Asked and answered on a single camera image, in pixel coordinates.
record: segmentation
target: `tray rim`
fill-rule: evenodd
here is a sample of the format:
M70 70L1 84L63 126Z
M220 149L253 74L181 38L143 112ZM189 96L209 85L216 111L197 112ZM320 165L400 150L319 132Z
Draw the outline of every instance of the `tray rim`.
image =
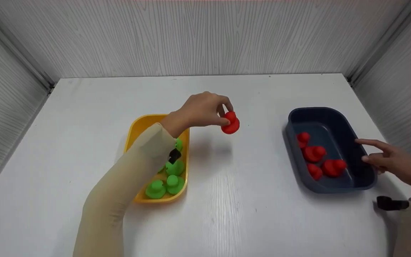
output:
M126 143L125 143L125 148L123 150L123 153L126 153L126 151L129 149L128 145L129 145L129 137L131 135L131 131L132 131L132 127L134 126L134 124L136 124L140 119L143 119L145 117L148 116L160 116L160 117L165 117L167 116L167 114L146 114L146 115L142 115L139 118L135 119L134 122L132 122L131 126L129 127L128 130L128 135L126 136ZM175 200L177 200L182 194L183 192L186 190L186 186L188 184L188 164L189 164L189 128L187 128L184 132L182 133L186 133L186 137L188 139L188 144L186 145L186 159L185 159L185 184L183 185L183 188L180 190L180 192L178 192L176 195L173 195L172 197L169 198L162 198L162 199L137 199L137 195L136 197L134 197L133 202L135 203L170 203L173 202Z

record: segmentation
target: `metal frame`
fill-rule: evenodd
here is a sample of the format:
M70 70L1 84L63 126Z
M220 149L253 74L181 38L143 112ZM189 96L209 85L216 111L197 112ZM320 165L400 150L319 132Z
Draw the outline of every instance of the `metal frame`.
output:
M352 88L356 88L364 76L372 69L372 67L380 60L380 58L388 51L391 44L411 22L411 0L405 4L401 12L397 15L388 29L378 39L374 46L364 54L359 63L347 77Z
M0 41L47 91L54 87L54 80L45 71L41 70L39 63L9 30L0 27Z

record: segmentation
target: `green rubber duck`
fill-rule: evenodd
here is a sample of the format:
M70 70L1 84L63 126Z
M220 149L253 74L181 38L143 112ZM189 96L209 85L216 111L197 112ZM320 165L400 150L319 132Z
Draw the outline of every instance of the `green rubber duck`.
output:
M147 186L145 194L150 199L160 199L166 194L166 185L161 180L155 180Z
M179 138L177 139L177 142L176 142L176 148L179 152L181 152L183 149L183 143Z
M167 180L168 192L170 194L178 194L185 185L185 179L176 175L170 175Z
M185 164L182 162L182 160L176 160L174 164L170 162L166 162L166 173L168 175L179 176L183 172L184 168L185 168Z

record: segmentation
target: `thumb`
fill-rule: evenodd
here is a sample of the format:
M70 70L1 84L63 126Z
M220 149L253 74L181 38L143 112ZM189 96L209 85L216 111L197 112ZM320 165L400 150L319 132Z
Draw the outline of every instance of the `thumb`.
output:
M383 157L383 153L371 153L369 156L363 156L362 161L374 166L388 167L390 158Z
M227 118L221 118L221 117L217 117L217 119L214 122L214 125L218 125L218 126L227 126L230 124L230 121Z

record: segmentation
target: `wrist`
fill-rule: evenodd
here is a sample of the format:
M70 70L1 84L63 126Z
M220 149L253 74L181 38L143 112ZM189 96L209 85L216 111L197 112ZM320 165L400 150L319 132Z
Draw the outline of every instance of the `wrist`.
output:
M189 127L189 122L185 115L179 111L171 112L160 121L164 129L173 137L178 138L181 133Z

